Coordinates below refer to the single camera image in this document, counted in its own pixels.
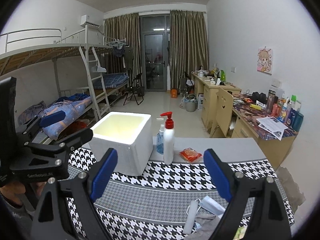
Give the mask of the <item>left hand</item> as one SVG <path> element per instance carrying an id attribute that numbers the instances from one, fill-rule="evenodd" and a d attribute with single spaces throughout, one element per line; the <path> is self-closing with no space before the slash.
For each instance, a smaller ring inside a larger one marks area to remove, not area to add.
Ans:
<path id="1" fill-rule="evenodd" d="M 46 182 L 31 183 L 31 186 L 39 198 L 46 185 Z M 13 180 L 7 185 L 1 187 L 1 194 L 10 204 L 22 206 L 23 203 L 19 198 L 20 194 L 25 194 L 25 186 L 17 180 Z"/>

